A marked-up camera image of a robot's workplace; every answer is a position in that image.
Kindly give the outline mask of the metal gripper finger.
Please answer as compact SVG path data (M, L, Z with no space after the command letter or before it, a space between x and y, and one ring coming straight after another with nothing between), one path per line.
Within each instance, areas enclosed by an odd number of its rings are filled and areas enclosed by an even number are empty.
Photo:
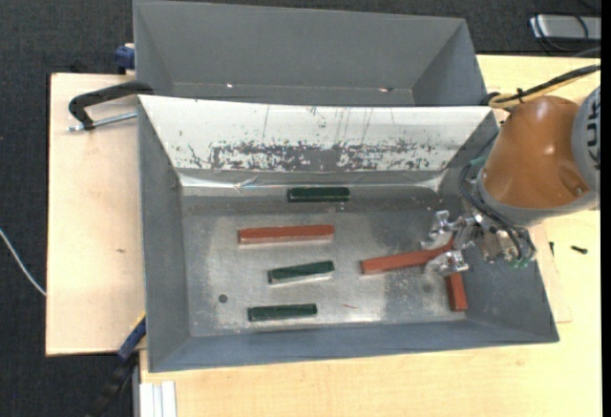
M425 269L436 274L457 274L467 271L469 264L460 250L450 250L428 261Z
M429 233L425 240L420 241L422 249L436 249L447 245L453 238L453 233L461 227L461 219L451 219L448 210L437 211L433 215L433 220Z

